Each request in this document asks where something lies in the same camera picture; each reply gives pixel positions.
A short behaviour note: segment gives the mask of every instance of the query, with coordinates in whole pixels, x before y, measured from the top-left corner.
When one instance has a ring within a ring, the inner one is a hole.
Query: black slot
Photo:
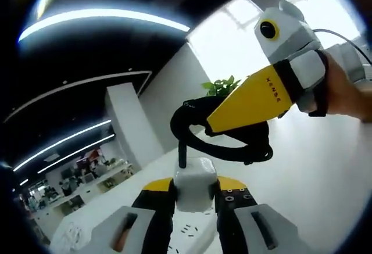
[[[273,250],[275,247],[277,247],[277,244],[275,243],[275,239],[272,235],[272,232],[269,230],[269,226],[267,226],[265,219],[259,212],[252,212],[252,217],[255,220],[258,229],[260,229],[268,250]]]

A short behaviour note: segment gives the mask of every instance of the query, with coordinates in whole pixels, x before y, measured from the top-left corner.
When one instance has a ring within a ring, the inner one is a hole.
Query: green leaves
[[[208,83],[203,83],[202,87],[205,88],[206,90],[209,90],[214,87],[214,85],[211,82]]]
[[[226,81],[226,84],[233,84],[234,83],[234,76],[231,75],[230,78],[228,78],[228,80]]]
[[[234,76],[228,80],[217,80],[214,83],[203,83],[202,87],[208,90],[207,96],[227,96],[238,86],[240,80],[234,82]]]

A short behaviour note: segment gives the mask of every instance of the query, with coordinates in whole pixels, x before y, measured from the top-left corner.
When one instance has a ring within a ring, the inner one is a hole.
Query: person
[[[38,205],[38,208],[39,209],[43,209],[45,208],[46,206],[48,206],[48,203],[49,203],[49,199],[48,197],[44,194],[41,199],[39,200],[39,205]]]
[[[344,70],[325,52],[328,58],[328,114],[347,115],[363,122],[372,122],[372,84],[358,89],[349,81]]]
[[[38,208],[38,203],[33,195],[31,195],[28,199],[28,208],[30,212],[36,212]]]
[[[75,177],[69,178],[69,186],[72,193],[78,188],[78,183]]]
[[[69,196],[72,194],[71,188],[70,188],[70,182],[68,180],[64,180],[63,182],[60,181],[59,185],[62,189],[62,192],[65,196]]]
[[[107,167],[104,164],[99,163],[98,160],[94,160],[94,165],[95,165],[94,171],[98,177],[101,177],[102,175],[107,173],[108,170]]]
[[[91,165],[90,165],[90,162],[87,161],[86,164],[87,165],[85,167],[85,173],[84,173],[84,175],[91,173],[94,176],[94,178],[98,178],[98,175],[96,174],[96,172],[94,172],[94,170],[92,170]]]

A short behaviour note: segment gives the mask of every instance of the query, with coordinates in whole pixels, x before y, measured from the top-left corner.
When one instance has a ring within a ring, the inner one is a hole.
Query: white block
[[[208,158],[187,158],[187,166],[176,165],[177,209],[182,212],[204,212],[212,206],[210,186],[217,181],[216,169]]]

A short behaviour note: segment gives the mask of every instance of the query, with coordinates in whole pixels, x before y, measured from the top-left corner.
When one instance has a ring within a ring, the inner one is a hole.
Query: ceiling light
[[[97,141],[97,142],[94,142],[93,144],[87,145],[87,146],[85,146],[85,147],[79,149],[78,151],[75,151],[75,152],[73,152],[73,153],[71,153],[71,154],[65,156],[64,158],[59,159],[57,162],[54,162],[53,164],[50,164],[49,166],[45,167],[44,169],[38,171],[37,173],[40,174],[40,173],[42,173],[43,171],[48,170],[50,167],[52,167],[52,166],[58,164],[59,162],[64,161],[64,160],[66,160],[67,158],[70,158],[71,156],[73,156],[73,155],[75,155],[75,154],[77,154],[77,153],[79,153],[79,152],[81,152],[81,151],[83,151],[83,150],[85,150],[85,149],[87,149],[87,148],[90,148],[90,147],[93,146],[93,145],[99,144],[100,142],[103,142],[103,141],[105,141],[105,140],[107,140],[107,139],[109,139],[109,138],[112,138],[112,137],[114,137],[114,136],[115,136],[115,134],[112,134],[112,135],[110,135],[110,136],[108,136],[108,137],[106,137],[106,138],[103,138],[103,139],[100,139],[100,140]]]
[[[152,23],[159,23],[165,26],[173,27],[182,31],[189,31],[190,28],[184,26],[183,24],[176,23],[171,20],[164,19],[162,17],[140,13],[135,11],[129,10],[120,10],[120,9],[83,9],[83,10],[75,10],[71,12],[61,13],[55,16],[47,17],[44,20],[40,20],[34,23],[32,26],[26,28],[21,36],[19,37],[18,41],[25,39],[27,36],[31,35],[32,33],[51,26],[53,24],[66,22],[68,20],[76,20],[76,19],[83,19],[86,17],[125,17],[128,19],[136,19],[136,20],[145,20]]]
[[[78,133],[75,133],[75,134],[73,134],[73,135],[71,135],[71,136],[69,136],[69,137],[67,137],[67,138],[64,138],[64,139],[62,139],[62,140],[56,142],[55,144],[52,144],[51,146],[48,146],[47,148],[44,148],[43,150],[39,151],[39,152],[36,153],[35,155],[33,155],[33,156],[31,156],[30,158],[28,158],[28,159],[26,159],[25,161],[23,161],[21,164],[19,164],[17,167],[15,167],[15,168],[13,169],[13,171],[18,171],[21,167],[23,167],[24,165],[26,165],[29,161],[33,160],[34,158],[36,158],[36,157],[39,156],[40,154],[43,154],[44,152],[50,150],[51,148],[54,148],[55,146],[60,145],[61,143],[66,142],[67,140],[72,139],[72,138],[74,138],[74,137],[76,137],[76,136],[78,136],[78,135],[80,135],[80,134],[82,134],[82,133],[85,133],[85,132],[87,132],[87,131],[89,131],[89,130],[92,130],[92,129],[94,129],[94,128],[97,128],[97,127],[99,127],[99,126],[102,126],[102,125],[107,124],[107,123],[110,123],[110,122],[111,122],[111,119],[109,119],[109,120],[107,120],[107,121],[104,121],[104,122],[101,122],[101,123],[98,123],[98,124],[96,124],[96,125],[94,125],[94,126],[91,126],[91,127],[87,128],[87,129],[84,129],[84,130],[82,130],[82,131],[79,131]]]
[[[19,185],[23,185],[23,184],[25,184],[26,182],[28,182],[28,179],[26,179],[26,180],[24,180],[24,181],[22,181]]]

